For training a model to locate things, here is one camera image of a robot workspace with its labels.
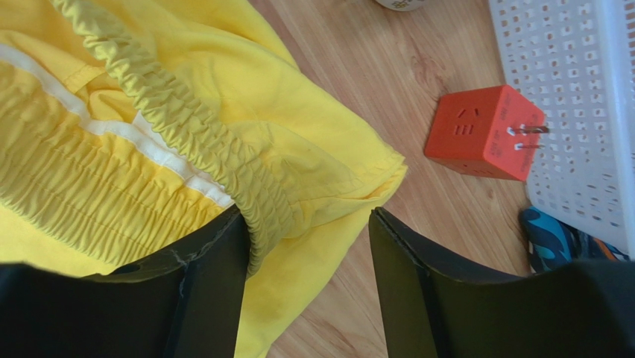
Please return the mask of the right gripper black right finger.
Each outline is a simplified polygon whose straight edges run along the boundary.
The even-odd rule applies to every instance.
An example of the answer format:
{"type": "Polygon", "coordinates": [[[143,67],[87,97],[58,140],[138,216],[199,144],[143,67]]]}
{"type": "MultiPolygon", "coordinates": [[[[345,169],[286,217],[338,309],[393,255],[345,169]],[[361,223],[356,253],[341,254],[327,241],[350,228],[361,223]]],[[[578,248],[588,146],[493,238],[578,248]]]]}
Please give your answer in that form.
{"type": "Polygon", "coordinates": [[[578,260],[520,277],[369,218],[390,357],[632,357],[634,264],[578,260]]]}

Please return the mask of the yellow shorts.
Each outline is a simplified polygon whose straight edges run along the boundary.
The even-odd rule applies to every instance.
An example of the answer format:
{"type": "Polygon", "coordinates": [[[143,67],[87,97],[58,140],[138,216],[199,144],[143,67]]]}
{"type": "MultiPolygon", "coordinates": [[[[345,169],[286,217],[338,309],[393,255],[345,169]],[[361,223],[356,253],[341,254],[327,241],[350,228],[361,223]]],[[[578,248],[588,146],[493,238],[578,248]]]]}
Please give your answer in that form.
{"type": "Polygon", "coordinates": [[[3,263],[102,273],[237,206],[265,357],[406,172],[248,1],[1,3],[3,263]]]}

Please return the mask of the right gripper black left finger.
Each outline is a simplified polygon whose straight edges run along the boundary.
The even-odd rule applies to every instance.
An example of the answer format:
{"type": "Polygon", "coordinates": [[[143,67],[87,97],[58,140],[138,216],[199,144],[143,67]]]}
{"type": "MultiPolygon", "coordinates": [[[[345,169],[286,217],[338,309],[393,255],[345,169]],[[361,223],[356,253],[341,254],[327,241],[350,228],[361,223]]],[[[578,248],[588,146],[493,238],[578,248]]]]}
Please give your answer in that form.
{"type": "Polygon", "coordinates": [[[3,357],[232,357],[250,237],[237,207],[110,274],[1,266],[3,357]]]}

